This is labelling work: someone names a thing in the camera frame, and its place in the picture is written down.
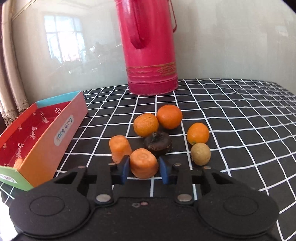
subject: orange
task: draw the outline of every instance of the orange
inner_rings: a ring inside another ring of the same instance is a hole
[[[158,170],[156,157],[144,148],[137,149],[130,155],[130,165],[131,172],[140,179],[150,178]]]
[[[177,128],[181,124],[182,118],[182,111],[172,104],[162,106],[157,112],[159,123],[168,130]]]
[[[187,131],[187,140],[191,145],[207,143],[209,137],[209,129],[203,123],[194,123]]]
[[[147,137],[158,130],[159,123],[155,115],[145,113],[138,116],[133,122],[133,129],[141,137]]]

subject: small carrot piece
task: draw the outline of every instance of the small carrot piece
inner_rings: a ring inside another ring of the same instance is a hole
[[[109,141],[112,160],[115,163],[120,163],[124,155],[131,155],[133,152],[128,140],[121,135],[113,136]]]
[[[158,162],[150,151],[140,148],[130,155],[130,167],[136,177],[147,179],[157,173]]]
[[[24,160],[21,159],[21,158],[16,159],[13,168],[15,168],[16,170],[18,170],[20,168],[20,166],[22,165],[23,161]]]

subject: orange box side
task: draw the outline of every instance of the orange box side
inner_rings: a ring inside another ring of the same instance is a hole
[[[53,178],[65,150],[87,112],[83,93],[80,92],[64,108],[34,145],[18,170],[33,187]],[[71,115],[74,117],[73,124],[60,145],[56,146],[54,139]]]

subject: potato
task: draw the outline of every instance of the potato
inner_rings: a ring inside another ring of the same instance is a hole
[[[203,166],[209,162],[211,150],[206,144],[197,143],[191,148],[191,156],[195,164]]]

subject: cardboard box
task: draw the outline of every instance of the cardboard box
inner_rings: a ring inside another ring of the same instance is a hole
[[[81,91],[31,105],[0,136],[0,181],[27,191],[52,179],[87,112]]]

